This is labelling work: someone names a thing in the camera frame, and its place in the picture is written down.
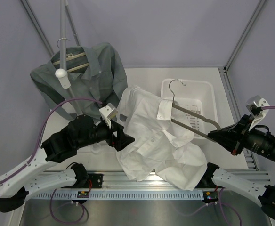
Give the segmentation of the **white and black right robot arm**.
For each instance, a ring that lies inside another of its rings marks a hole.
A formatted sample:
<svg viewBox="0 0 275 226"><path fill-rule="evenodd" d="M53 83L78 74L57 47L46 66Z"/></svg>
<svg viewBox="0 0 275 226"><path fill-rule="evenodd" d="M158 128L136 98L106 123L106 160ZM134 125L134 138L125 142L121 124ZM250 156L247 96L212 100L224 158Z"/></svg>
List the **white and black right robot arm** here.
<svg viewBox="0 0 275 226"><path fill-rule="evenodd" d="M236 124L208 133L232 155L239 155L244 149L275 162L275 136L265 125L251 128L254 118L244 115ZM257 204L271 219L275 220L275 185L266 172L227 171L208 163L206 172L200 175L200 182L206 187L215 186L231 190Z"/></svg>

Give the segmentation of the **white shirt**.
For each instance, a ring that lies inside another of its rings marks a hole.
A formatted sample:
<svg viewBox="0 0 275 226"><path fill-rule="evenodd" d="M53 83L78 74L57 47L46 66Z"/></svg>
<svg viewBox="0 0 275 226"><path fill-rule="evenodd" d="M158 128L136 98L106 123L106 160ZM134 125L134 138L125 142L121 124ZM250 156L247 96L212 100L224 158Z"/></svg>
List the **white shirt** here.
<svg viewBox="0 0 275 226"><path fill-rule="evenodd" d="M145 180L155 171L182 190L194 190L207 169L201 148L192 143L194 133L173 123L189 125L185 114L139 86L125 89L118 105L118 122L135 141L116 158L130 180Z"/></svg>

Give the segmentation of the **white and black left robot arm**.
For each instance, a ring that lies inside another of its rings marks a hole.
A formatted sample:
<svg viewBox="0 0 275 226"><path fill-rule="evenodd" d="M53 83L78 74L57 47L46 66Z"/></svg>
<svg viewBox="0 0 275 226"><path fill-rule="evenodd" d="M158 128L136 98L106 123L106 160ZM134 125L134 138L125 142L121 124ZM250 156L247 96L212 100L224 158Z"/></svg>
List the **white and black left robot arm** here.
<svg viewBox="0 0 275 226"><path fill-rule="evenodd" d="M39 174L75 156L80 148L102 141L116 151L123 150L135 140L123 129L114 121L110 126L105 121L95 125L87 115L70 121L60 132L45 140L31 157L0 176L0 212L13 211L47 190L84 187L89 176L81 163L45 177Z"/></svg>

